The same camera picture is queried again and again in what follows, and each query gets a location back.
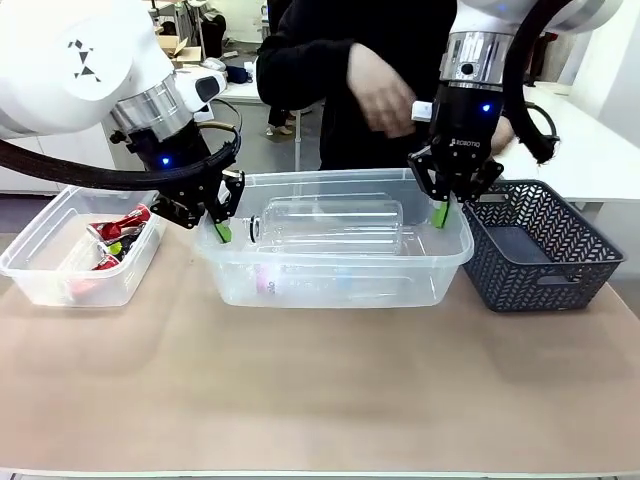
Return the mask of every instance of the cardboard box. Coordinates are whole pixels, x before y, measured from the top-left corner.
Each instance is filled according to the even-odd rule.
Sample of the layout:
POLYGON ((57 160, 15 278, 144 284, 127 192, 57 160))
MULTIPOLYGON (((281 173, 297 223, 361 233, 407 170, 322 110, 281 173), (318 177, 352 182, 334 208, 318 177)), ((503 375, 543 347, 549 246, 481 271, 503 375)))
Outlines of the cardboard box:
POLYGON ((201 47, 187 47, 187 39, 180 41, 174 35, 158 35, 158 44, 176 68, 184 65, 198 65, 202 61, 201 47))

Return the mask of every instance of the wire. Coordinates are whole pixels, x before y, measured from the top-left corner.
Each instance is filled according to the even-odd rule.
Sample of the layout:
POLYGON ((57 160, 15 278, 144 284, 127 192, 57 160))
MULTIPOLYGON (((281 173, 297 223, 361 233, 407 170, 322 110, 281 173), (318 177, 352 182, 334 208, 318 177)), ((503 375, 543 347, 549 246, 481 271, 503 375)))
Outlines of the wire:
POLYGON ((549 22, 573 0, 538 0, 526 16, 507 52, 503 85, 505 110, 513 130, 538 164, 551 160, 557 139, 545 137, 531 119, 525 105, 522 84, 529 54, 549 22))
POLYGON ((533 102, 525 102, 524 105, 525 107, 527 107, 527 110, 535 110, 540 115, 542 115, 544 119, 547 121, 547 123, 549 124, 549 128, 551 128, 551 136, 556 138, 558 137, 558 129, 556 128, 556 124, 553 121, 553 118, 551 118, 551 115, 549 115, 544 108, 542 108, 539 105, 536 105, 533 102))
POLYGON ((220 150, 207 159, 181 168, 147 172, 108 170, 31 152, 4 141, 0 141, 0 166, 30 177, 85 188, 119 191, 160 190, 198 177, 238 154, 241 145, 240 134, 233 126, 216 124, 206 128, 229 131, 233 133, 234 140, 225 142, 220 150))
POLYGON ((222 100, 220 98, 214 98, 212 101, 221 103, 223 105, 226 105, 227 107, 229 107, 231 109, 231 111, 233 111, 236 114, 236 116, 238 117, 238 127, 237 128, 238 128, 238 131, 240 133, 242 133, 243 120, 242 120, 242 114, 238 111, 238 109, 236 107, 234 107, 233 105, 231 105, 226 100, 222 100))

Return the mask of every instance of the human hand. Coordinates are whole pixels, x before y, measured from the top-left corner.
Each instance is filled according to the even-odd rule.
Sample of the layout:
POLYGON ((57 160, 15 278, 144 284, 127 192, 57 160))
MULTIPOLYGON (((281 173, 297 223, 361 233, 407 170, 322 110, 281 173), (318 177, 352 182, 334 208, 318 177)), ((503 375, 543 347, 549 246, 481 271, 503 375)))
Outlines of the human hand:
POLYGON ((411 107, 415 94, 398 72, 359 43, 349 53, 347 85, 372 131, 384 132, 389 138, 413 133, 411 107))
POLYGON ((506 117, 500 117, 500 120, 498 120, 498 127, 496 128, 496 132, 491 138, 491 154, 501 154, 504 149, 509 146, 515 136, 516 135, 513 131, 513 127, 511 127, 511 122, 506 117))

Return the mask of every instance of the black logo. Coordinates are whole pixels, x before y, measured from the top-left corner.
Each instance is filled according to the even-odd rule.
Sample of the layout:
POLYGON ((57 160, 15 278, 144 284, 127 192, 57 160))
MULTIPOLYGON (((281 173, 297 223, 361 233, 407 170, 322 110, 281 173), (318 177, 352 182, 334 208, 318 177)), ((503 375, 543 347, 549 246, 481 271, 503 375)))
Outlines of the black logo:
POLYGON ((67 48, 77 48, 78 54, 80 55, 80 61, 82 62, 82 71, 78 73, 74 73, 76 78, 84 77, 87 75, 93 75, 93 78, 96 79, 96 82, 100 83, 100 80, 96 74, 86 65, 87 57, 89 56, 89 52, 93 52, 93 48, 83 48, 82 42, 80 40, 76 40, 75 42, 69 42, 69 46, 67 48))

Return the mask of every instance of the black sweater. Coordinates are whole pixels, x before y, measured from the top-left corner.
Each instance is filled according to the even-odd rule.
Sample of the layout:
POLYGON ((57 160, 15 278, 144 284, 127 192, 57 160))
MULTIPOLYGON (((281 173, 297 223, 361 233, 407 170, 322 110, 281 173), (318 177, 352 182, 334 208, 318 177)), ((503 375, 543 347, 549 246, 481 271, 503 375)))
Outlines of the black sweater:
POLYGON ((433 101, 456 11, 456 0, 294 0, 260 50, 260 97, 287 110, 326 98, 323 169, 404 167, 426 139, 426 125, 393 140, 372 132, 347 86, 349 51, 354 42, 369 47, 419 100, 433 101))

